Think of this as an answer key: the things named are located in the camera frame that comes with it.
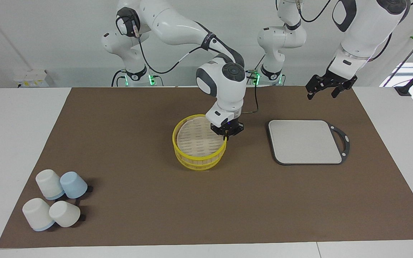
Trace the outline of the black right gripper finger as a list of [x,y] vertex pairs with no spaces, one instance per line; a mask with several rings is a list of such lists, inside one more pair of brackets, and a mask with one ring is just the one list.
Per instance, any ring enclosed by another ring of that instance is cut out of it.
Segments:
[[223,140],[228,141],[228,130],[227,130],[227,129],[225,129],[225,128],[223,128],[223,127],[217,127],[217,126],[215,126],[215,125],[211,125],[211,130],[212,130],[215,134],[217,134],[217,135],[219,135],[219,136],[222,136],[222,137],[223,137]]
[[244,124],[234,124],[228,129],[228,138],[235,136],[244,130]]

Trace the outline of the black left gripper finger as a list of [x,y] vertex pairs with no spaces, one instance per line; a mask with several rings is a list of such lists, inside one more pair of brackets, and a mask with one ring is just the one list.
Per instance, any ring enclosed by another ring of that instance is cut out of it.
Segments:
[[343,83],[338,83],[337,87],[332,91],[331,96],[333,98],[337,98],[337,96],[343,92],[344,90],[349,90],[351,88],[351,82],[346,81]]
[[331,85],[331,78],[328,76],[313,75],[305,85],[308,100],[312,100],[316,93],[325,90]]

